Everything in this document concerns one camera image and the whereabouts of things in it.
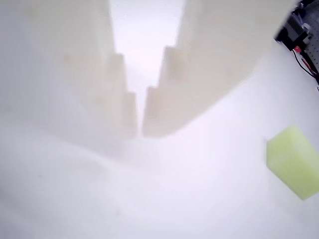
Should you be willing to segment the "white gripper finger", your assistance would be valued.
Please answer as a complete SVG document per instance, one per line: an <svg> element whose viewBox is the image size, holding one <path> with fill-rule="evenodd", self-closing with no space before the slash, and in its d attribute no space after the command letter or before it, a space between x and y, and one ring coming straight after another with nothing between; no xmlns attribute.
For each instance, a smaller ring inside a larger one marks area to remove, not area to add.
<svg viewBox="0 0 319 239"><path fill-rule="evenodd" d="M294 0L187 0L176 43L148 89L143 135L172 134L207 111L255 69Z"/></svg>
<svg viewBox="0 0 319 239"><path fill-rule="evenodd" d="M121 137L137 134L136 95L115 50L107 0L3 0L22 20L33 46L58 65L80 101Z"/></svg>

